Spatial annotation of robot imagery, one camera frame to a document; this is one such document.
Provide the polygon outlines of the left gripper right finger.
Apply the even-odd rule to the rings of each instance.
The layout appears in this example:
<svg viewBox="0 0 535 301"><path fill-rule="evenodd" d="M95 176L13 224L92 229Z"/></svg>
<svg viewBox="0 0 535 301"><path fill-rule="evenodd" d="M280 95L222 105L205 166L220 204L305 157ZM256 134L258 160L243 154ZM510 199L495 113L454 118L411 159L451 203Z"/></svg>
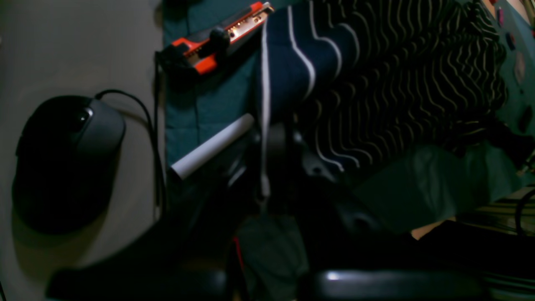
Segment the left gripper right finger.
<svg viewBox="0 0 535 301"><path fill-rule="evenodd" d="M472 273L415 250L388 230L286 122L267 130L270 202L287 204L309 270L298 301L483 301Z"/></svg>

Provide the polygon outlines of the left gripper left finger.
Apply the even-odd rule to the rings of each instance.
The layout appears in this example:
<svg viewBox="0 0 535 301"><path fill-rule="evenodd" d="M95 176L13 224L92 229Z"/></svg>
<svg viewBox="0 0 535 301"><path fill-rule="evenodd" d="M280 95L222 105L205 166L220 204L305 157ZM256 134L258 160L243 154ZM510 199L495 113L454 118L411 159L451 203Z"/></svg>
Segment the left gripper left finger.
<svg viewBox="0 0 535 301"><path fill-rule="evenodd" d="M94 265L57 272L48 301L231 301L243 290L234 237L257 209L256 127L182 182L182 202Z"/></svg>

